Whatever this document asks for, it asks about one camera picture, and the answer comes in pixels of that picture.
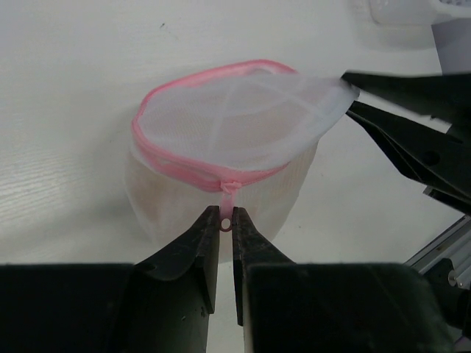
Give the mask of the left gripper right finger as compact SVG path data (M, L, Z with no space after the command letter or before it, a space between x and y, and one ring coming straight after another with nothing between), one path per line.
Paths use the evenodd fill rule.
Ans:
M452 352L432 287L397 263L296 263L232 216L233 271L247 352Z

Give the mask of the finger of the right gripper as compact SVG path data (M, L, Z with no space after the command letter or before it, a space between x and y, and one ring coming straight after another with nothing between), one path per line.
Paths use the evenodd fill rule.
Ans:
M347 71L341 78L418 115L470 126L470 74L390 76Z
M424 194L470 212L470 146L407 118L355 101L347 116L358 123L406 178Z

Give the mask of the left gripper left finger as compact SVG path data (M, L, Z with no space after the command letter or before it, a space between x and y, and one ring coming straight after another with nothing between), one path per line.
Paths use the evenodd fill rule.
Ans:
M1 267L3 352L205 352L219 208L137 263Z

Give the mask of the white mesh laundry bag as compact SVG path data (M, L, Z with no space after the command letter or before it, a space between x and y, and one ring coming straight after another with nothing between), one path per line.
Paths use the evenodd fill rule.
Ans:
M219 259L232 256L234 207L273 239L320 139L358 98L330 76L271 60L201 71L151 90L131 123L124 179L139 225L161 249L220 207Z

